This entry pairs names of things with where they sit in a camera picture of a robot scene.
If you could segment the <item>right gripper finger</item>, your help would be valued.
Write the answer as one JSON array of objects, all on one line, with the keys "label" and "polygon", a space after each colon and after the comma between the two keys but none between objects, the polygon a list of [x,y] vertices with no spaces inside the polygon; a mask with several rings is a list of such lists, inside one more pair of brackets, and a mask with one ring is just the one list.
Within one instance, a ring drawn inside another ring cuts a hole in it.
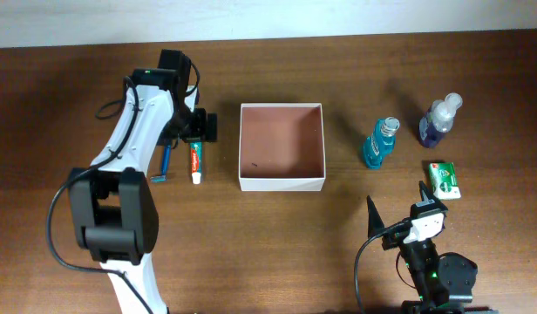
[{"label": "right gripper finger", "polygon": [[366,197],[368,208],[368,237],[372,238],[384,230],[384,222],[371,197]]},{"label": "right gripper finger", "polygon": [[419,189],[422,202],[424,203],[435,202],[435,196],[433,195],[433,193],[430,191],[430,189],[426,186],[426,184],[423,181],[418,182],[418,189]]}]

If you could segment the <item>green red toothpaste tube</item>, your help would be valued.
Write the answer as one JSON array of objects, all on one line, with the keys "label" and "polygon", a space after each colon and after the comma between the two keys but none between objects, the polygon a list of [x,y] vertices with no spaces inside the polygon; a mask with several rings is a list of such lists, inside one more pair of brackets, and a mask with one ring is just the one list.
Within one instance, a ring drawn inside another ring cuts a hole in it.
[{"label": "green red toothpaste tube", "polygon": [[194,185],[199,185],[202,180],[202,143],[190,144],[191,177]]}]

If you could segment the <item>blue disposable razor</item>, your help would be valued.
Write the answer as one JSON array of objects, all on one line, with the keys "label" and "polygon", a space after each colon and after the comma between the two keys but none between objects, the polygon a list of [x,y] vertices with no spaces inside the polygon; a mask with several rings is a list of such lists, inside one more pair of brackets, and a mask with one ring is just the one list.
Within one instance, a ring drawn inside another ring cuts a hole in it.
[{"label": "blue disposable razor", "polygon": [[171,150],[172,146],[170,144],[164,146],[161,158],[160,174],[155,175],[151,178],[152,183],[158,183],[167,180],[167,170],[170,163]]}]

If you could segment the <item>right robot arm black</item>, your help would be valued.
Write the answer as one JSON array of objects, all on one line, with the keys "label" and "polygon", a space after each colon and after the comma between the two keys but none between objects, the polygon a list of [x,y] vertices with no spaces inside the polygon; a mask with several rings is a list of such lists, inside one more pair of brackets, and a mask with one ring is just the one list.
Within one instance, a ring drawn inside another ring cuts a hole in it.
[{"label": "right robot arm black", "polygon": [[411,205],[410,215],[385,226],[374,201],[368,197],[368,239],[355,258],[354,279],[364,249],[373,241],[382,241],[384,250],[397,249],[410,274],[411,287],[418,300],[402,302],[402,313],[494,313],[488,307],[469,308],[473,301],[478,265],[455,252],[439,254],[433,238],[445,229],[447,206],[421,181],[421,201]]}]

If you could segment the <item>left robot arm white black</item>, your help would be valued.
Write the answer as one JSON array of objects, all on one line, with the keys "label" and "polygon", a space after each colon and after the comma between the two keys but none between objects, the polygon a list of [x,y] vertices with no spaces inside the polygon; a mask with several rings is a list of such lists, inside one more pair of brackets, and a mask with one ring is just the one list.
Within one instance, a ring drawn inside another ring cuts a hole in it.
[{"label": "left robot arm white black", "polygon": [[61,188],[69,196],[78,246],[93,273],[109,276],[124,313],[167,313],[153,267],[160,218],[147,172],[156,147],[217,140],[217,116],[198,106],[199,71],[183,51],[164,49],[154,68],[123,79],[121,115],[87,168],[75,167]]}]

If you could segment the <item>white pink cardboard box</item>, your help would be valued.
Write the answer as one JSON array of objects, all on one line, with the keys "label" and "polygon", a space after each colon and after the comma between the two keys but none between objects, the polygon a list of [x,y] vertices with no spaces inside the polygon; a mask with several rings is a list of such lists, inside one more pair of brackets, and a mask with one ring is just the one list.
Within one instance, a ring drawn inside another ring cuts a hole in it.
[{"label": "white pink cardboard box", "polygon": [[319,192],[326,180],[320,103],[243,103],[238,181],[243,192]]}]

